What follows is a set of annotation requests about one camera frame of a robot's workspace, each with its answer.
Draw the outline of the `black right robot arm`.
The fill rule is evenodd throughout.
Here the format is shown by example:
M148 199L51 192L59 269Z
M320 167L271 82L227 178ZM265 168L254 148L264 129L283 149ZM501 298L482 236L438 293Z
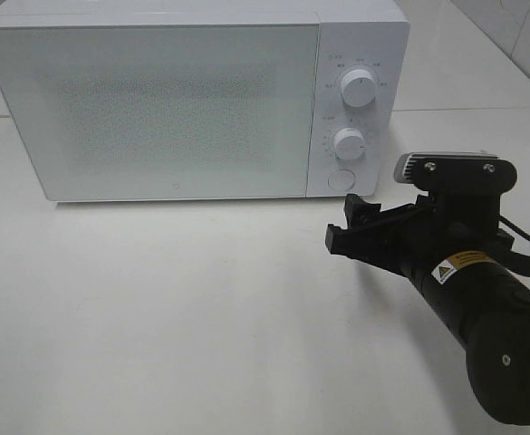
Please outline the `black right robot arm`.
M339 256L406 277L466 354L467 377L495 420L530 426L530 256L500 228L498 194L418 196L383 209L350 194Z

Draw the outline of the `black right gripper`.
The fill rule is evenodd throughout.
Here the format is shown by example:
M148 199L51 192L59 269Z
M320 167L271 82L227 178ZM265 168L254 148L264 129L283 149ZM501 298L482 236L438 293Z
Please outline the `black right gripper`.
M491 252L513 240L499 229L499 194L419 196L414 204L381 209L345 196L346 228L329 224L325 245L406 277L422 295L502 295L514 277Z

